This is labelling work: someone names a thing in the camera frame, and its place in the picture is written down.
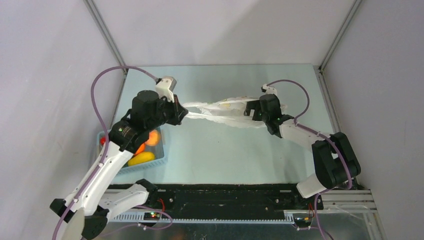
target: basket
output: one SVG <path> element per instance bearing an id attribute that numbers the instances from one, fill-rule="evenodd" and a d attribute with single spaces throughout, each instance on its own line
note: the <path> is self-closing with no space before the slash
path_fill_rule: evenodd
<path id="1" fill-rule="evenodd" d="M 168 162 L 168 154 L 167 154 L 167 151 L 166 151 L 166 148 L 165 148 L 164 134 L 159 127 L 156 128 L 156 130 L 160 134 L 160 142 L 156 146 L 147 146 L 146 145 L 145 150 L 144 150 L 145 152 L 154 153 L 154 156 L 156 157 L 156 159 L 152 160 L 152 161 L 140 163 L 140 164 L 137 164 L 137 165 L 134 165 L 134 166 L 128 166 L 127 163 L 125 163 L 125 165 L 119 170 L 119 172 L 116 175 L 122 175 L 122 174 L 126 174 L 126 173 L 141 171 L 141 170 L 144 170 L 144 169 L 157 167 L 157 166 L 163 165 L 163 164 Z M 100 145 L 100 139 L 103 136 L 104 136 L 103 131 L 101 131 L 97 134 L 97 138 L 96 138 L 96 153 L 97 153 L 97 156 L 102 151 L 103 146 Z"/>

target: purple cable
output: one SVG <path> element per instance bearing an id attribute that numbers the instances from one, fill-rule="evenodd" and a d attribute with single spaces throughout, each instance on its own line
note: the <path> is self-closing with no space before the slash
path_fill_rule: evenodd
<path id="1" fill-rule="evenodd" d="M 96 116 L 97 116 L 97 118 L 100 122 L 100 125 L 101 125 L 101 128 L 103 129 L 103 132 L 105 133 L 104 136 L 105 136 L 106 142 L 104 144 L 104 151 L 103 151 L 105 154 L 103 154 L 100 158 L 100 163 L 102 163 L 102 164 L 105 161 L 106 153 L 108 152 L 108 148 L 109 148 L 109 135 L 107 134 L 108 128 L 106 127 L 106 124 L 103 121 L 102 116 L 100 116 L 99 110 L 97 109 L 97 106 L 96 106 L 96 100 L 94 99 L 94 87 L 96 86 L 96 83 L 100 79 L 100 77 L 102 77 L 104 74 L 106 74 L 110 71 L 116 70 L 116 69 L 135 69 L 135 70 L 138 70 L 138 71 L 146 74 L 147 76 L 152 78 L 155 82 L 157 81 L 157 78 L 155 76 L 153 76 L 149 72 L 147 72 L 147 71 L 145 71 L 141 68 L 138 68 L 136 66 L 113 66 L 113 67 L 110 67 L 110 68 L 102 71 L 101 73 L 99 73 L 95 77 L 93 83 L 91 84 L 91 93 L 90 94 L 91 94 L 91 102 L 92 102 L 92 105 L 93 105 L 93 108 L 94 108 L 94 112 L 95 112 L 95 114 L 96 114 Z M 73 197 L 74 199 L 78 199 L 81 196 L 81 194 L 86 189 L 87 185 L 90 183 L 90 181 L 96 175 L 96 173 L 99 171 L 99 169 L 100 169 L 100 166 L 97 165 L 97 167 L 94 169 L 94 171 L 90 174 L 90 176 L 88 176 L 87 180 L 84 182 L 84 184 L 82 184 L 81 188 L 75 194 L 75 196 Z M 58 236 L 59 229 L 61 228 L 62 222 L 64 221 L 65 216 L 69 213 L 69 211 L 71 210 L 73 205 L 74 205 L 74 201 L 71 200 L 71 202 L 69 203 L 69 205 L 67 206 L 67 208 L 63 212 L 62 216 L 60 216 L 59 222 L 57 222 L 56 227 L 54 228 L 53 237 L 51 238 L 52 240 L 56 240 L 56 238 Z"/>
<path id="2" fill-rule="evenodd" d="M 343 157 L 343 155 L 342 155 L 342 153 L 340 152 L 340 150 L 339 150 L 339 148 L 337 148 L 337 146 L 336 146 L 336 144 L 333 142 L 333 141 L 331 141 L 327 136 L 325 136 L 324 134 L 322 134 L 322 133 L 320 133 L 320 132 L 318 132 L 318 131 L 315 131 L 315 130 L 313 130 L 312 128 L 310 128 L 310 127 L 307 127 L 307 126 L 305 126 L 305 125 L 302 125 L 302 124 L 300 124 L 300 123 L 298 123 L 298 118 L 300 117 L 300 116 L 302 116 L 303 114 L 305 114 L 306 113 L 306 111 L 308 110 L 308 108 L 309 108 L 309 105 L 310 105 L 310 102 L 311 102 L 311 99 L 309 98 L 309 94 L 308 94 L 308 91 L 306 91 L 306 89 L 302 86 L 302 85 L 300 85 L 298 82 L 296 82 L 296 81 L 293 81 L 293 80 L 288 80 L 288 79 L 282 79 L 282 80 L 276 80 L 276 81 L 273 81 L 273 82 L 271 82 L 271 83 L 268 83 L 267 84 L 267 86 L 271 86 L 271 85 L 273 85 L 273 84 L 276 84 L 276 83 L 280 83 L 280 82 L 287 82 L 287 83 L 292 83 L 292 84 L 295 84 L 295 85 L 297 85 L 298 87 L 300 87 L 302 90 L 303 90 L 303 92 L 305 93 L 305 95 L 306 95 L 306 107 L 305 107 L 305 109 L 299 114 L 299 115 L 297 115 L 297 116 L 295 116 L 294 117 L 294 124 L 296 125 L 296 126 L 299 126 L 301 129 L 304 129 L 304 130 L 306 130 L 306 131 L 308 131 L 308 132 L 310 132 L 310 133 L 313 133 L 313 134 L 315 134 L 315 135 L 317 135 L 317 136 L 319 136 L 319 137 L 321 137 L 321 138 L 323 138 L 323 139 L 325 139 L 330 145 L 331 145 L 331 147 L 335 150 L 335 152 L 337 153 L 337 155 L 338 155 L 338 158 L 340 159 L 340 162 L 341 162 L 341 164 L 343 165 L 343 168 L 344 168 L 344 171 L 346 172 L 346 176 L 347 176 L 347 189 L 351 189 L 351 187 L 352 187 L 352 175 L 351 175 L 351 173 L 350 173 L 350 171 L 349 171 L 349 168 L 348 168 L 348 165 L 346 164 L 346 161 L 345 161 L 345 158 Z M 324 190 L 324 191 L 322 191 L 322 192 L 319 192 L 319 193 L 317 193 L 316 195 L 315 195 L 315 200 L 313 201 L 313 207 L 314 207 L 314 209 L 316 210 L 317 209 L 317 202 L 318 202 L 318 196 L 319 195 L 321 195 L 321 194 L 323 194 L 323 193 L 326 193 L 326 192 L 328 192 L 328 191 L 330 191 L 330 189 L 326 189 L 326 190 Z M 318 225 L 318 227 L 317 227 L 317 229 L 319 230 L 319 232 L 321 233 L 321 236 L 322 236 L 322 238 L 323 239 L 327 239 L 326 238 L 326 236 L 324 235 L 324 233 L 326 233 L 326 231 L 324 230 L 324 229 L 322 229 L 322 227 L 321 227 L 321 225 L 320 225 L 320 220 L 319 220 L 319 218 L 318 218 L 318 213 L 316 212 L 315 213 L 315 218 L 316 218 L 316 223 L 317 223 L 317 225 Z"/>
<path id="3" fill-rule="evenodd" d="M 150 207 L 147 207 L 147 206 L 143 206 L 143 205 L 138 205 L 138 206 L 135 206 L 134 208 L 146 209 L 146 210 L 149 210 L 151 212 L 160 213 L 161 215 L 165 215 L 165 216 L 167 216 L 169 218 L 170 223 L 168 225 L 166 225 L 166 226 L 163 226 L 163 227 L 151 227 L 151 226 L 145 226 L 145 225 L 143 225 L 141 223 L 133 223 L 133 224 L 128 224 L 128 225 L 125 225 L 123 227 L 120 227 L 120 228 L 118 228 L 116 230 L 113 230 L 111 232 L 108 232 L 108 233 L 105 233 L 105 234 L 101 234 L 101 235 L 99 235 L 99 237 L 106 237 L 106 236 L 112 235 L 114 233 L 117 233 L 117 232 L 119 232 L 121 230 L 124 230 L 126 228 L 130 228 L 130 227 L 143 227 L 143 228 L 151 229 L 151 230 L 162 230 L 162 229 L 169 228 L 173 224 L 173 222 L 174 222 L 173 218 L 169 214 L 167 214 L 166 212 L 164 212 L 164 211 L 158 211 L 156 209 L 153 209 L 153 208 L 150 208 Z"/>
<path id="4" fill-rule="evenodd" d="M 298 229 L 298 226 L 296 224 L 291 225 L 291 226 L 295 229 Z M 319 230 L 319 228 L 316 227 L 316 226 L 311 226 L 310 229 L 318 229 Z M 299 227 L 299 230 L 310 230 L 310 229 L 308 227 Z M 324 230 L 324 232 L 330 237 L 331 240 L 334 240 L 333 236 L 331 236 L 331 234 L 328 231 Z"/>

